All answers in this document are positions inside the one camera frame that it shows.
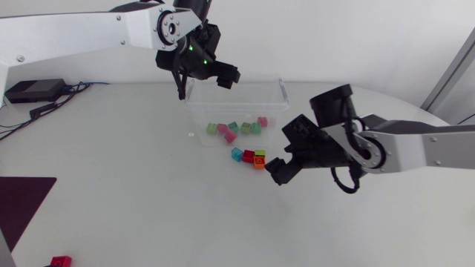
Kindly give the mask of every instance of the toy block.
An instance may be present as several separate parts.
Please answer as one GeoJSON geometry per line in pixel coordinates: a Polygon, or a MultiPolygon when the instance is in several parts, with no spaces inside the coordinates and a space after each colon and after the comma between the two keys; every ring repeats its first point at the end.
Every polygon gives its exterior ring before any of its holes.
{"type": "Polygon", "coordinates": [[[237,162],[243,160],[243,155],[244,152],[239,148],[233,148],[231,151],[231,158],[233,158],[237,162]]]}
{"type": "Polygon", "coordinates": [[[206,127],[206,133],[217,134],[217,125],[215,123],[209,123],[208,127],[206,127]]]}
{"type": "Polygon", "coordinates": [[[266,164],[266,158],[263,156],[255,156],[254,157],[254,168],[258,170],[264,169],[264,166],[266,164]]]}
{"type": "Polygon", "coordinates": [[[228,130],[226,134],[224,135],[224,139],[228,141],[229,144],[234,142],[236,140],[236,137],[238,137],[236,133],[231,130],[228,130]]]}
{"type": "Polygon", "coordinates": [[[251,132],[253,134],[260,134],[262,131],[262,127],[260,123],[252,123],[251,125],[251,132]]]}
{"type": "Polygon", "coordinates": [[[217,131],[219,131],[222,134],[225,134],[228,131],[228,129],[229,129],[228,125],[224,125],[224,124],[221,124],[221,123],[217,124],[217,131]]]}
{"type": "Polygon", "coordinates": [[[267,127],[267,118],[266,117],[258,117],[258,122],[262,125],[262,127],[267,127]]]}
{"type": "Polygon", "coordinates": [[[251,132],[251,124],[247,122],[243,122],[243,124],[240,126],[240,132],[243,134],[248,134],[251,132]]]}
{"type": "Polygon", "coordinates": [[[265,151],[255,151],[255,156],[266,157],[266,152],[265,151]]]}
{"type": "Polygon", "coordinates": [[[243,161],[248,163],[254,162],[254,151],[244,151],[243,161]]]}
{"type": "Polygon", "coordinates": [[[61,257],[54,257],[51,260],[51,266],[61,266],[61,267],[69,267],[71,266],[72,259],[68,256],[61,256],[61,257]]]}
{"type": "Polygon", "coordinates": [[[231,131],[235,132],[235,133],[239,133],[239,126],[236,122],[231,122],[228,124],[228,127],[231,131]]]}

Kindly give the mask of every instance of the black cable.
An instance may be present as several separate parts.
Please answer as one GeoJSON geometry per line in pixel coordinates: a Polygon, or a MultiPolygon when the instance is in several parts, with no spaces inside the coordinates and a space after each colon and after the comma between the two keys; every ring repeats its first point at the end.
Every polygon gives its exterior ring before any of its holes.
{"type": "Polygon", "coordinates": [[[464,119],[464,120],[462,120],[461,122],[457,123],[457,125],[461,125],[462,123],[468,121],[469,119],[473,118],[474,116],[475,116],[475,114],[472,115],[472,116],[469,116],[467,119],[464,119]]]}
{"type": "Polygon", "coordinates": [[[364,123],[364,120],[362,118],[360,118],[358,116],[354,116],[353,119],[355,119],[355,120],[359,121],[359,123],[361,123],[361,129],[363,131],[365,131],[367,129],[366,123],[364,123]]]}
{"type": "Polygon", "coordinates": [[[360,154],[363,158],[369,159],[371,157],[370,152],[367,151],[367,150],[364,150],[358,144],[358,141],[356,141],[356,137],[353,134],[355,132],[355,130],[353,129],[353,115],[351,113],[349,100],[350,100],[350,98],[346,97],[345,99],[343,99],[343,101],[341,103],[342,106],[344,106],[344,108],[342,108],[341,112],[343,113],[345,110],[347,112],[346,116],[345,116],[345,114],[342,114],[343,117],[346,117],[345,123],[344,123],[344,128],[345,128],[345,134],[347,135],[347,140],[348,140],[348,142],[349,142],[352,149],[354,149],[356,152],[358,152],[358,154],[360,154]]]}
{"type": "Polygon", "coordinates": [[[67,102],[69,102],[72,98],[74,98],[75,95],[77,95],[78,93],[81,93],[83,92],[84,90],[86,90],[87,88],[89,88],[92,84],[92,82],[80,82],[79,84],[77,85],[68,85],[66,86],[65,88],[67,88],[68,90],[72,90],[69,94],[68,94],[68,97],[63,100],[62,102],[60,103],[57,103],[56,107],[54,109],[51,109],[43,114],[40,114],[38,117],[35,117],[35,118],[32,118],[30,120],[27,120],[26,122],[23,122],[23,123],[19,123],[17,125],[11,125],[11,126],[1,126],[1,127],[4,127],[4,128],[13,128],[13,127],[16,127],[14,129],[11,129],[11,130],[8,130],[8,131],[2,131],[0,132],[0,134],[5,134],[4,136],[0,137],[0,141],[2,141],[3,139],[9,137],[10,135],[12,135],[13,133],[15,133],[17,130],[20,130],[26,126],[28,126],[29,124],[31,124],[31,122],[34,122],[36,121],[37,119],[43,117],[43,116],[46,116],[48,115],[49,113],[52,113],[56,110],[58,110],[60,107],[62,107],[64,104],[66,104],[67,102]]]}
{"type": "Polygon", "coordinates": [[[333,180],[336,182],[336,184],[341,190],[343,190],[347,194],[354,194],[357,192],[357,190],[359,189],[359,177],[357,178],[353,177],[353,175],[351,176],[351,180],[355,184],[355,187],[349,188],[340,181],[338,175],[336,175],[336,169],[334,167],[332,167],[330,170],[332,171],[333,180]]]}

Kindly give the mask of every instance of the wall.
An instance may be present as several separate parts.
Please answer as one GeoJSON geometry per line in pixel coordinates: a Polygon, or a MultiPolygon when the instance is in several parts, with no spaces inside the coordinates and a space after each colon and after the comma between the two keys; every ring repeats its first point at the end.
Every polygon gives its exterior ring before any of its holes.
{"type": "MultiPolygon", "coordinates": [[[[110,10],[126,2],[2,0],[0,16],[110,10]]],[[[351,83],[421,105],[475,26],[473,10],[473,0],[214,0],[209,20],[223,34],[218,60],[238,66],[244,79],[279,73],[287,81],[351,83]]],[[[72,56],[15,67],[7,83],[53,76],[171,81],[154,58],[154,51],[127,48],[72,56]]]]}

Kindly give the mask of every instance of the plastic container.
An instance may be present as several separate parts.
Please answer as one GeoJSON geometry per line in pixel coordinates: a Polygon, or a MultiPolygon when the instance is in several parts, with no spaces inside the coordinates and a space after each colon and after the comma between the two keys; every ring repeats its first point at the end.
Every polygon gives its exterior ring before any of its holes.
{"type": "Polygon", "coordinates": [[[281,79],[272,82],[240,82],[231,90],[218,87],[216,82],[191,80],[187,86],[185,108],[191,111],[198,136],[205,146],[269,146],[276,130],[280,130],[279,119],[289,108],[289,98],[281,79]],[[209,123],[228,125],[236,122],[258,123],[266,118],[268,125],[261,127],[261,133],[239,131],[237,138],[229,144],[219,131],[209,134],[209,123]]]}

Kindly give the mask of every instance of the white table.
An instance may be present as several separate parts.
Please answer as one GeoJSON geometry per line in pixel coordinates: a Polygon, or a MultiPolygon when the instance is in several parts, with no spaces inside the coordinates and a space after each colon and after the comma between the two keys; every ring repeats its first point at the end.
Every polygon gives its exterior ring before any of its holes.
{"type": "MultiPolygon", "coordinates": [[[[291,108],[336,85],[287,84],[291,108]]],[[[358,114],[440,119],[354,88],[358,114]]],[[[23,120],[31,104],[8,108],[23,120]]],[[[0,175],[58,177],[13,251],[18,267],[69,255],[91,266],[474,266],[475,171],[367,175],[347,195],[328,169],[278,187],[206,148],[173,85],[94,85],[0,142],[0,175]]],[[[267,159],[289,159],[279,131],[267,159]]]]}

